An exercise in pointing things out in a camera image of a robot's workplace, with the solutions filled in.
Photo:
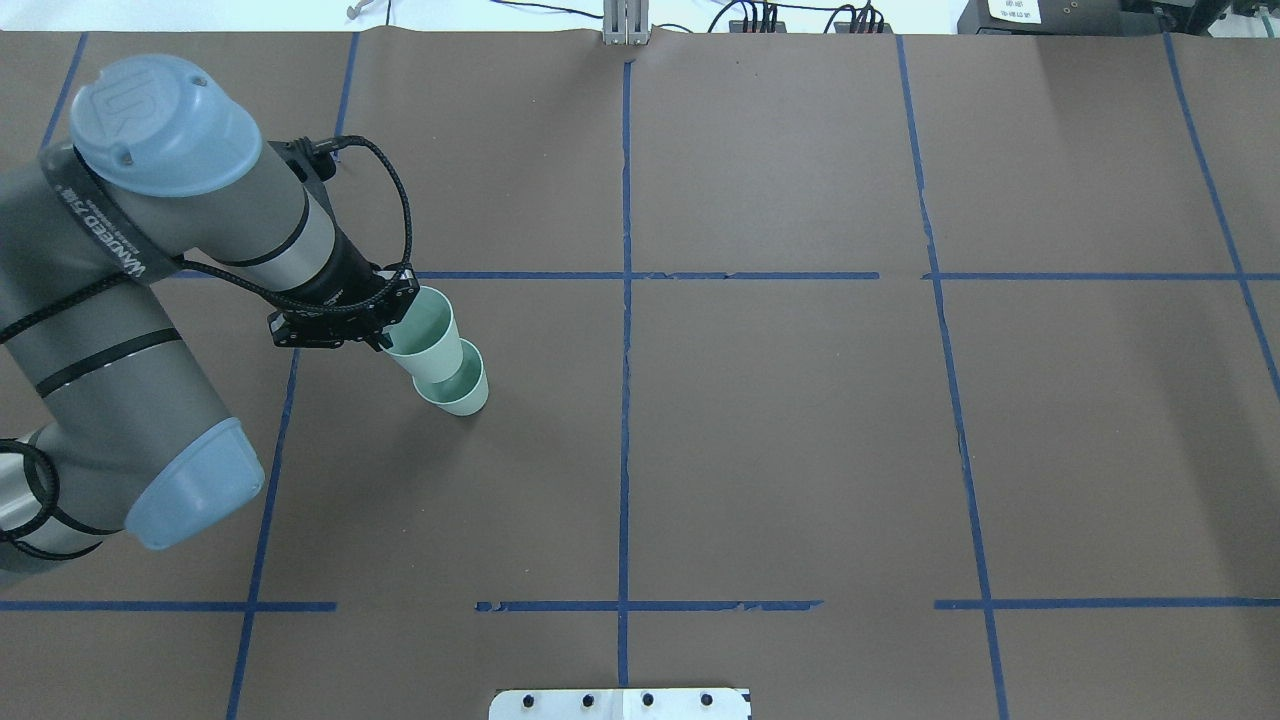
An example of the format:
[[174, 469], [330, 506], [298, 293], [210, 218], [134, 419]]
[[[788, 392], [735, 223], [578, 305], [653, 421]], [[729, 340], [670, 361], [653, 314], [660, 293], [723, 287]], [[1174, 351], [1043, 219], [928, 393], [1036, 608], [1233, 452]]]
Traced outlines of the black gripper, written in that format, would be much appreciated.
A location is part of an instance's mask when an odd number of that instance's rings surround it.
[[278, 306], [268, 318], [271, 341], [287, 348], [337, 348], [365, 342], [375, 352], [396, 346], [396, 323], [404, 315], [420, 283], [407, 263], [379, 266], [340, 236], [320, 273], [282, 295], [308, 306], [353, 305], [348, 313], [312, 313]]

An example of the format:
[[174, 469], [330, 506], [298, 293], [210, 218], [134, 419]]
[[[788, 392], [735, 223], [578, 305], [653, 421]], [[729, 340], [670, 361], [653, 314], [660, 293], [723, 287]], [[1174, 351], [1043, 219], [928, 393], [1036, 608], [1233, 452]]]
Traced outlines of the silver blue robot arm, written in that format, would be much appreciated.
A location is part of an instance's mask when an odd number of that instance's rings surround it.
[[266, 141], [202, 68], [136, 55], [74, 96], [70, 137], [3, 174], [3, 345], [51, 414], [3, 441], [3, 585], [108, 537], [179, 544], [266, 474], [154, 292], [198, 272], [271, 305], [280, 347], [388, 348], [419, 292], [338, 225], [332, 152]]

